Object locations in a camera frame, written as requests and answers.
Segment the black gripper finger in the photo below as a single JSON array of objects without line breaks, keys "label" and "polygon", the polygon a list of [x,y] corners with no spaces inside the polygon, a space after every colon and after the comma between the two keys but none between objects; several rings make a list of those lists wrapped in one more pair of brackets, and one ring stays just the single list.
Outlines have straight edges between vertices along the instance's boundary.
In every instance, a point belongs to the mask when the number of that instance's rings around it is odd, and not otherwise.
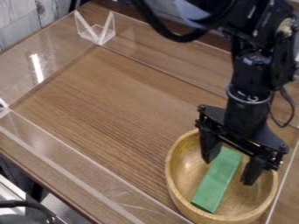
[{"label": "black gripper finger", "polygon": [[255,156],[252,157],[245,165],[240,181],[245,186],[252,186],[257,180],[257,177],[261,174],[261,171],[264,170],[265,166],[265,160]]},{"label": "black gripper finger", "polygon": [[208,164],[220,154],[221,140],[220,135],[209,129],[200,131],[200,154],[204,162]]}]

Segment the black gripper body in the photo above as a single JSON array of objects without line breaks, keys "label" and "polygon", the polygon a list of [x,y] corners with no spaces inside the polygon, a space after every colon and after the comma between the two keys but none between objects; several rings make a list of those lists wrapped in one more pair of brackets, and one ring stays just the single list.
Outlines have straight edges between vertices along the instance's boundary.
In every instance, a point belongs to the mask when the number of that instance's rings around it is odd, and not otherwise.
[{"label": "black gripper body", "polygon": [[195,127],[219,134],[221,144],[244,153],[249,158],[259,156],[265,160],[264,170],[279,169],[284,155],[289,151],[285,142],[267,125],[272,115],[273,94],[248,94],[228,84],[228,103],[225,108],[201,104]]}]

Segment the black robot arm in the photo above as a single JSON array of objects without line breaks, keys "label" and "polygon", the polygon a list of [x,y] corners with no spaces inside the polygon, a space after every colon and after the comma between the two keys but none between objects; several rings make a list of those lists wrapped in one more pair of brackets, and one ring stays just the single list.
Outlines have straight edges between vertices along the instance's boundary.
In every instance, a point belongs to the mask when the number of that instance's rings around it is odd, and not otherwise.
[{"label": "black robot arm", "polygon": [[285,0],[176,0],[185,24],[231,37],[232,78],[225,108],[199,106],[201,157],[211,162],[223,144],[249,156],[241,182],[279,168],[288,146],[267,125],[275,92],[295,77],[296,16]]}]

